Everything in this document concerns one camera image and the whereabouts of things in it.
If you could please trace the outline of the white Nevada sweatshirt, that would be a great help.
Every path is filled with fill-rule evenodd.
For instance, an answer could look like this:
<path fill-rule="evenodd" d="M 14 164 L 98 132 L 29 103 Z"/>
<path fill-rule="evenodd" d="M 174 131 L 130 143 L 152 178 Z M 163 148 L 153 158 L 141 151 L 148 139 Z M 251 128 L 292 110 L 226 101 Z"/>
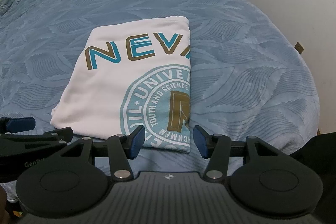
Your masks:
<path fill-rule="evenodd" d="M 51 124 L 98 139 L 143 126 L 145 147 L 188 153 L 190 83 L 184 16 L 97 27 L 51 112 Z"/>

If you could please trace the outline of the brown wall socket right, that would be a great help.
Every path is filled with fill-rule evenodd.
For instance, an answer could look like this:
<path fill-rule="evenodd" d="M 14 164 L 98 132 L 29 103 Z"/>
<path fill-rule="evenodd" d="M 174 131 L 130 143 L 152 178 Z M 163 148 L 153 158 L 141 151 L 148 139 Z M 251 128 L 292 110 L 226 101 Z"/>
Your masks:
<path fill-rule="evenodd" d="M 296 42 L 294 48 L 297 50 L 297 52 L 301 55 L 304 51 L 304 47 L 300 42 Z"/>

